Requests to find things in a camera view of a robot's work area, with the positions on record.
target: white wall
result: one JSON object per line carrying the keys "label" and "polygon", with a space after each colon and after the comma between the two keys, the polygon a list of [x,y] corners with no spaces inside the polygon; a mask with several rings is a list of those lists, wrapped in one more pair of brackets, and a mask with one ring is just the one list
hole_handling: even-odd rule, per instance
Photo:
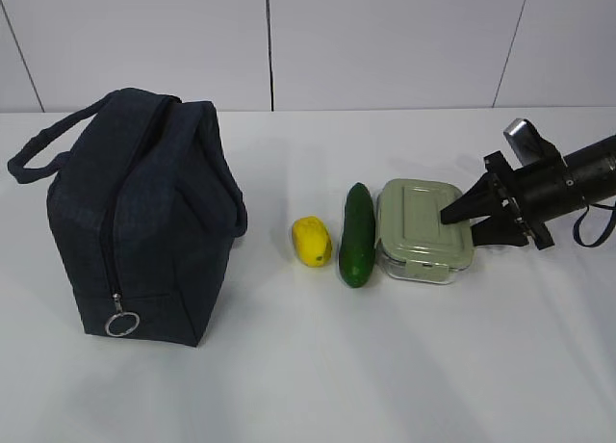
{"label": "white wall", "polygon": [[527,0],[497,106],[616,106],[616,0]]}
{"label": "white wall", "polygon": [[271,0],[276,107],[491,106],[524,0]]}
{"label": "white wall", "polygon": [[0,112],[39,111],[35,92],[0,5]]}
{"label": "white wall", "polygon": [[4,0],[47,111],[139,87],[270,107],[264,0]]}
{"label": "white wall", "polygon": [[[126,86],[270,108],[265,0],[4,3],[47,111]],[[616,105],[612,3],[270,0],[275,107]],[[4,17],[0,60],[0,111],[36,111]]]}

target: zipper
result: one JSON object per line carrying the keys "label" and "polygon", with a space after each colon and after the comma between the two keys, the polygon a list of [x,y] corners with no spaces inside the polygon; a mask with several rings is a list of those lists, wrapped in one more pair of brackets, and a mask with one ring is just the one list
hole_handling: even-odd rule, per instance
{"label": "zipper", "polygon": [[117,265],[115,261],[116,253],[114,250],[114,219],[116,217],[117,198],[119,197],[119,193],[121,192],[127,178],[137,166],[137,163],[144,157],[145,154],[147,154],[149,150],[151,150],[154,143],[163,136],[165,126],[167,125],[167,120],[171,113],[171,108],[176,102],[179,102],[177,98],[165,98],[165,100],[159,104],[154,111],[154,114],[152,115],[152,118],[145,130],[145,135],[141,138],[140,143],[135,150],[135,154],[133,155],[128,168],[124,172],[124,176],[122,176],[122,178],[115,185],[115,189],[111,194],[109,204],[105,210],[103,222],[101,223],[99,240],[103,255],[103,265],[105,267],[107,283],[109,284],[110,294],[114,301],[116,314],[125,313],[121,305],[122,288],[119,284],[119,276],[117,274]]}

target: panel seam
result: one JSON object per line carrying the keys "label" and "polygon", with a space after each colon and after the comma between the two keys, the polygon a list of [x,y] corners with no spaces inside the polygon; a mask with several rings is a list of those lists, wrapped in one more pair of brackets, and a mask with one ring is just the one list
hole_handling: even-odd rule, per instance
{"label": "panel seam", "polygon": [[271,14],[270,0],[266,0],[266,23],[268,26],[268,64],[269,64],[269,109],[274,111],[273,64],[271,59]]}
{"label": "panel seam", "polygon": [[500,74],[499,84],[497,86],[497,92],[494,95],[494,100],[492,101],[492,107],[494,108],[497,104],[497,99],[499,98],[499,92],[501,91],[502,79],[504,78],[504,73],[507,70],[507,65],[509,64],[509,57],[511,56],[511,51],[513,50],[513,44],[516,41],[516,36],[518,35],[518,29],[520,28],[520,22],[522,21],[522,15],[524,14],[524,8],[526,6],[526,0],[522,2],[522,7],[520,8],[520,15],[518,16],[518,22],[516,22],[516,28],[513,31],[513,37],[511,38],[511,43],[509,43],[509,50],[507,51],[507,57],[504,60],[504,66],[502,67],[502,73]]}
{"label": "panel seam", "polygon": [[32,90],[35,93],[35,97],[37,98],[38,105],[40,106],[40,110],[45,112],[45,108],[42,105],[42,101],[40,100],[39,90],[37,90],[37,86],[35,85],[35,80],[32,77],[32,72],[30,72],[30,68],[28,67],[28,63],[26,63],[26,58],[23,56],[23,51],[21,50],[21,46],[19,45],[19,41],[17,40],[17,34],[13,28],[13,24],[11,23],[11,19],[9,18],[9,12],[7,12],[7,8],[4,5],[4,1],[0,0],[0,9],[2,9],[2,14],[7,21],[7,25],[9,26],[9,31],[11,31],[11,35],[13,36],[13,42],[17,47],[17,53],[19,53],[19,59],[26,69],[26,73],[28,74],[28,80],[30,80],[30,85],[32,86]]}

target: bag handle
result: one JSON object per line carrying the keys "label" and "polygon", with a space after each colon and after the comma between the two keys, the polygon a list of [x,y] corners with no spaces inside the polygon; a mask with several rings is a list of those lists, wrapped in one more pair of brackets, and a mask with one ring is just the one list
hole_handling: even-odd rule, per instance
{"label": "bag handle", "polygon": [[591,206],[596,207],[598,209],[611,210],[612,213],[609,217],[609,221],[607,222],[607,226],[605,227],[605,230],[603,231],[601,236],[597,238],[597,241],[595,241],[592,244],[586,244],[581,240],[581,236],[579,235],[579,227],[581,226],[581,223],[583,222],[583,220],[586,218],[586,215],[588,215],[588,212],[590,211],[590,206],[586,205],[586,212],[584,212],[581,215],[581,217],[579,217],[576,220],[576,223],[574,224],[574,240],[580,246],[584,248],[597,248],[598,246],[603,244],[605,241],[607,241],[607,238],[609,238],[610,234],[612,234],[612,231],[614,231],[614,228],[616,228],[616,204],[614,204],[613,206],[603,205],[603,204],[591,204]]}
{"label": "bag handle", "polygon": [[43,151],[53,141],[58,139],[63,133],[75,126],[77,122],[80,122],[88,117],[92,117],[98,113],[103,106],[111,99],[115,94],[115,91],[107,94],[103,99],[95,102],[88,108],[77,111],[62,120],[54,123],[51,127],[41,130],[38,135],[28,141],[23,148],[8,162],[7,168],[9,173],[14,176],[17,183],[26,184],[33,183],[53,175],[60,170],[68,159],[70,158],[70,151],[61,152],[45,167],[26,169],[28,164],[37,154]]}

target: metal ring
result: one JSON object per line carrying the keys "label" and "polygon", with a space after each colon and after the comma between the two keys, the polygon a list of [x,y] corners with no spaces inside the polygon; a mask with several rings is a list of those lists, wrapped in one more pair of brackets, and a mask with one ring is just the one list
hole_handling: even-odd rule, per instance
{"label": "metal ring", "polygon": [[[125,316],[132,316],[133,318],[135,318],[135,323],[123,332],[113,333],[111,330],[112,323],[115,320],[124,318]],[[110,337],[124,337],[133,332],[139,326],[140,322],[141,318],[137,313],[133,311],[120,311],[119,313],[115,313],[114,315],[109,317],[109,320],[107,320],[107,323],[105,323],[105,332],[107,332],[107,335],[109,335]]]}

